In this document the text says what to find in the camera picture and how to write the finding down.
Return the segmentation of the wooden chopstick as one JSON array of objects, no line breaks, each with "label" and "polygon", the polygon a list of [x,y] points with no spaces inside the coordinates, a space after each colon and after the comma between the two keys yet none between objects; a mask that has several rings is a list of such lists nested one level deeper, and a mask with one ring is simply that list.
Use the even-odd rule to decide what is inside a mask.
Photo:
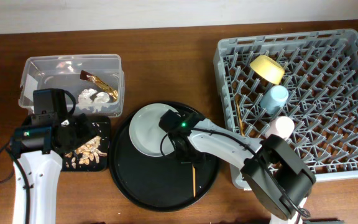
[{"label": "wooden chopstick", "polygon": [[241,118],[241,110],[240,110],[240,107],[239,107],[239,102],[238,101],[235,101],[235,102],[236,102],[237,120],[238,120],[240,134],[242,136],[245,136],[244,126],[243,126],[243,122],[242,122],[242,118]]},{"label": "wooden chopstick", "polygon": [[192,191],[193,191],[193,197],[196,197],[196,169],[194,165],[191,166],[192,168]]}]

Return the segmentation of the grey dishwasher rack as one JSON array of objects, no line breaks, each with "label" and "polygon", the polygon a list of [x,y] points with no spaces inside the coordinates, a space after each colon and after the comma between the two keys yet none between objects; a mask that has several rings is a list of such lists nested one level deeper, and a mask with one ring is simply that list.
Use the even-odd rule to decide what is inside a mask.
[{"label": "grey dishwasher rack", "polygon": [[250,67],[266,55],[285,70],[289,93],[277,112],[295,130],[288,143],[327,182],[358,178],[358,33],[353,29],[222,39],[213,58],[225,126],[240,134],[239,102],[246,136],[262,138],[272,115],[260,106],[272,84]]}]

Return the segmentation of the yellow bowl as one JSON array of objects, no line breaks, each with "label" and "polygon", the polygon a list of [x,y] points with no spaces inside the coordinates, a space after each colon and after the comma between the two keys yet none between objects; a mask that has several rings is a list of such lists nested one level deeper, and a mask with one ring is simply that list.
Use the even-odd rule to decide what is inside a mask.
[{"label": "yellow bowl", "polygon": [[250,63],[250,67],[263,79],[275,85],[280,84],[285,73],[279,63],[266,55],[259,55]]}]

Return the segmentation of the gold foil snack wrapper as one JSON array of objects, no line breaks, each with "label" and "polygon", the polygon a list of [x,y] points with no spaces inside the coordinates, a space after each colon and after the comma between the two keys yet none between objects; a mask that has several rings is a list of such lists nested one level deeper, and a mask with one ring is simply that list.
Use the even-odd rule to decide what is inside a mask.
[{"label": "gold foil snack wrapper", "polygon": [[109,86],[104,81],[102,81],[102,79],[100,79],[96,75],[93,75],[89,72],[82,70],[80,72],[80,79],[87,81],[87,82],[94,83],[96,86],[98,86],[104,92],[106,92],[109,96],[111,96],[113,98],[113,101],[116,101],[118,99],[118,96],[119,96],[118,91],[116,89],[114,89],[113,87]]}]

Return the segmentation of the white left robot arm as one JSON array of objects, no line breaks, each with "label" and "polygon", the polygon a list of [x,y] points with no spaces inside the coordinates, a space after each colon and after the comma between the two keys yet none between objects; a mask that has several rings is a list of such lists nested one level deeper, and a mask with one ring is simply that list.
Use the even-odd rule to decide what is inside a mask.
[{"label": "white left robot arm", "polygon": [[74,116],[62,89],[33,92],[34,113],[14,130],[9,141],[16,192],[13,223],[55,223],[58,179],[65,154],[97,132],[85,114]]}]

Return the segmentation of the grey round plate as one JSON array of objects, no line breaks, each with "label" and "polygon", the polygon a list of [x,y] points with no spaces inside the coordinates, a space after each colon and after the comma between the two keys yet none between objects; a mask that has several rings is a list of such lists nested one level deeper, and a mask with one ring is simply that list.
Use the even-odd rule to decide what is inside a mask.
[{"label": "grey round plate", "polygon": [[153,103],[141,108],[131,119],[129,136],[132,144],[142,154],[150,157],[162,157],[160,143],[166,132],[158,124],[168,111],[177,110],[163,103]]}]

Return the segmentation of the black rectangular tray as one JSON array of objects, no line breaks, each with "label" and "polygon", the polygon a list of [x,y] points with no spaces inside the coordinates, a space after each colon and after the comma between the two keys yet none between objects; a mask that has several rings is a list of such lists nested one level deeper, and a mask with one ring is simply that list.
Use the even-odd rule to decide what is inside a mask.
[{"label": "black rectangular tray", "polygon": [[110,133],[106,116],[33,114],[14,131],[10,146],[27,172],[97,172],[107,167]]}]

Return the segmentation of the pink plastic cup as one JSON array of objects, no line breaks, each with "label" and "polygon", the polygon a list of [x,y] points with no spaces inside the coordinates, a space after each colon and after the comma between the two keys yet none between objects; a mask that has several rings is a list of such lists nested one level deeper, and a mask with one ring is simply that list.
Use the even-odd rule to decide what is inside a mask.
[{"label": "pink plastic cup", "polygon": [[295,129],[295,124],[291,118],[287,116],[278,116],[269,123],[269,128],[266,130],[264,136],[268,138],[274,134],[287,140]]}]

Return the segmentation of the clear plastic waste bin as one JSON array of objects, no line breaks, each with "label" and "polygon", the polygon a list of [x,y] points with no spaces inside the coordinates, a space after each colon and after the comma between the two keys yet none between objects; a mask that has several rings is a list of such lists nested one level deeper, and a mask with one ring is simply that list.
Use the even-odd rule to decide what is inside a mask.
[{"label": "clear plastic waste bin", "polygon": [[[80,110],[78,96],[85,89],[103,91],[94,83],[80,79],[80,72],[84,70],[96,75],[119,93],[118,99],[113,101],[110,96],[108,103],[102,104],[100,113],[90,110]],[[30,57],[27,59],[21,78],[21,95],[18,104],[34,113],[33,92],[48,88],[58,88],[70,92],[76,100],[74,114],[100,114],[115,118],[121,115],[124,107],[125,79],[121,58],[117,54],[86,54],[86,55],[53,55]]]}]

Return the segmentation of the white paper napkin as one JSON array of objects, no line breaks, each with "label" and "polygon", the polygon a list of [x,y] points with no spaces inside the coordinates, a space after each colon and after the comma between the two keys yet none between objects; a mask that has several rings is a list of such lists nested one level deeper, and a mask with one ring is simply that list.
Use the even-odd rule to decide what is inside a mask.
[{"label": "white paper napkin", "polygon": [[80,110],[90,110],[92,113],[100,113],[102,104],[108,103],[110,96],[106,92],[98,92],[95,89],[89,88],[83,90],[78,96],[77,107]]}]

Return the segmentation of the blue plastic cup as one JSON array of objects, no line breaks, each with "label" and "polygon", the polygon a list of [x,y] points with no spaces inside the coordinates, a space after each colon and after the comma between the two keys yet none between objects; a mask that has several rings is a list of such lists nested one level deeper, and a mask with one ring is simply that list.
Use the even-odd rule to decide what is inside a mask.
[{"label": "blue plastic cup", "polygon": [[260,106],[270,115],[283,108],[289,97],[288,90],[281,85],[275,85],[262,97]]}]

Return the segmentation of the round black tray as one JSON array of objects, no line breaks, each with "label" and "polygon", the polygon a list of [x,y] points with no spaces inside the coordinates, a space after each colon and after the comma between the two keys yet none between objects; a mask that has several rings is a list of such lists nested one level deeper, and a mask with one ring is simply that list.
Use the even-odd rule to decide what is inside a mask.
[{"label": "round black tray", "polygon": [[[109,170],[121,193],[134,204],[157,212],[186,208],[201,199],[213,186],[219,171],[219,159],[206,154],[206,163],[196,169],[196,197],[192,191],[191,164],[181,164],[166,157],[150,157],[132,144],[129,126],[133,111],[118,126],[110,143]],[[164,153],[171,156],[168,139]]]}]

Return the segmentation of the peanut shells and rice scraps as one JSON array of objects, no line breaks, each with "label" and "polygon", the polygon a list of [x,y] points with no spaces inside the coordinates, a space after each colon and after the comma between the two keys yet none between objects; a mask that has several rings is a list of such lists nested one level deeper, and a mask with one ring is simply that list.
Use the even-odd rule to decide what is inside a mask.
[{"label": "peanut shells and rice scraps", "polygon": [[108,163],[110,124],[94,122],[93,127],[97,135],[75,151],[64,155],[62,171],[98,172],[105,170]]}]

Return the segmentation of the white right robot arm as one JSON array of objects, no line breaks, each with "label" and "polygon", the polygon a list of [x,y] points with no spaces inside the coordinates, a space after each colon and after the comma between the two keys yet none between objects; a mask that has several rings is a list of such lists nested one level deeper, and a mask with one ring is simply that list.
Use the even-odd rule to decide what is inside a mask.
[{"label": "white right robot arm", "polygon": [[310,195],[316,177],[280,136],[272,134],[267,139],[241,136],[198,113],[168,110],[157,121],[184,158],[194,161],[196,154],[203,152],[238,168],[272,215],[282,220],[296,214],[310,217],[301,202]]}]

